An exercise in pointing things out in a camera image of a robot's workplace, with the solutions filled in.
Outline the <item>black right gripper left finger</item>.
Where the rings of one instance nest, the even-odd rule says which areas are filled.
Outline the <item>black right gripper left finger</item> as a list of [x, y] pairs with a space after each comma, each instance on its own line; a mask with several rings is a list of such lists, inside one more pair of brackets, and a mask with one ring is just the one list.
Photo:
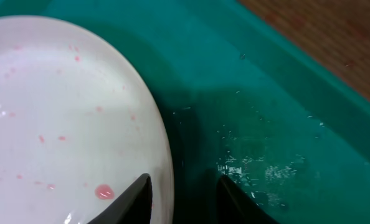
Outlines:
[[150, 224], [152, 203], [151, 177], [144, 173], [88, 224]]

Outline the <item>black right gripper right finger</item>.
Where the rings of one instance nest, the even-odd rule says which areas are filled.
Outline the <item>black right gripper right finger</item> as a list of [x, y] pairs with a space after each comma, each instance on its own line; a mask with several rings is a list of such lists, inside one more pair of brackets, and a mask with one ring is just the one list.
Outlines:
[[219, 224], [278, 224], [227, 175], [217, 182], [216, 208]]

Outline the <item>white plate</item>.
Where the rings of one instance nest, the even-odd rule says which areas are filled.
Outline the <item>white plate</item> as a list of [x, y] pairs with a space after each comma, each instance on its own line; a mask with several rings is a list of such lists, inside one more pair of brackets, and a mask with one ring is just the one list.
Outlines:
[[168, 137], [129, 61], [69, 22], [0, 17], [0, 223], [87, 223], [144, 173], [151, 223], [171, 223]]

